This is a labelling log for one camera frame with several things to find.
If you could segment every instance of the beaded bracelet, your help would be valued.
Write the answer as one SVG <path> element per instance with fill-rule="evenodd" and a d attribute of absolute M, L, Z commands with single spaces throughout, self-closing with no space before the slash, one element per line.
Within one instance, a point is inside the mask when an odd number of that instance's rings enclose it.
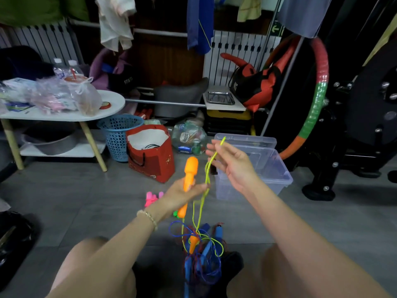
<path fill-rule="evenodd" d="M 157 223 L 156 223 L 156 221 L 154 220 L 154 218 L 152 217 L 152 215 L 151 215 L 150 213 L 147 213 L 147 212 L 144 211 L 144 210 L 139 210 L 139 211 L 136 213 L 136 216 L 138 216 L 138 214 L 140 214 L 140 213 L 145 214 L 148 218 L 151 219 L 151 221 L 152 221 L 152 223 L 153 223 L 153 225 L 154 225 L 154 230 L 157 231 Z"/>

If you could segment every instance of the radiator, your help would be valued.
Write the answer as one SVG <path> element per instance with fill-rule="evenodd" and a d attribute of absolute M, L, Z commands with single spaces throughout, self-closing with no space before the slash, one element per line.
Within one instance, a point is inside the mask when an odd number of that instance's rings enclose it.
<path fill-rule="evenodd" d="M 236 65 L 220 57 L 222 52 L 230 53 L 244 59 L 258 70 L 263 67 L 273 49 L 280 43 L 281 37 L 270 36 L 268 46 L 264 49 L 266 36 L 230 31 L 214 31 L 211 51 L 205 55 L 203 77 L 208 77 L 210 85 L 227 86 Z"/>
<path fill-rule="evenodd" d="M 40 26 L 0 28 L 0 48 L 20 45 L 33 48 L 47 63 L 60 58 L 66 64 L 70 59 L 83 64 L 75 35 L 69 31 L 65 21 Z"/>

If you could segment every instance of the orange jump rope handle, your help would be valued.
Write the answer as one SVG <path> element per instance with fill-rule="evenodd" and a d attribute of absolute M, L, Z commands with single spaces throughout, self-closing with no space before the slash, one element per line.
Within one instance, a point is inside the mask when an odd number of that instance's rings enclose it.
<path fill-rule="evenodd" d="M 197 169 L 199 168 L 199 160 L 196 157 L 189 157 L 185 165 L 185 182 L 183 183 L 183 190 L 188 191 L 195 182 L 195 175 L 197 175 Z M 178 210 L 178 217 L 183 219 L 186 215 L 187 204 L 183 205 Z"/>

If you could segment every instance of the red gift bag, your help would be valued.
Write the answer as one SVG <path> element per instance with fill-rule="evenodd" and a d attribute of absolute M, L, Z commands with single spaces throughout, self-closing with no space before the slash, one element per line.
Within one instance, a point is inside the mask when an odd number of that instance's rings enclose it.
<path fill-rule="evenodd" d="M 171 137 L 163 125 L 142 125 L 126 131 L 128 165 L 165 183 L 175 172 Z"/>

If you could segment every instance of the green jacket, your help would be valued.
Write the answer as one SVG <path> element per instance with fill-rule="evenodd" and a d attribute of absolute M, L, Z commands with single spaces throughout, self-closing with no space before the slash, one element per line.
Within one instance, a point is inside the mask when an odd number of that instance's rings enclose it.
<path fill-rule="evenodd" d="M 0 0 L 0 24 L 14 27 L 51 24 L 63 17 L 88 21 L 85 0 Z"/>

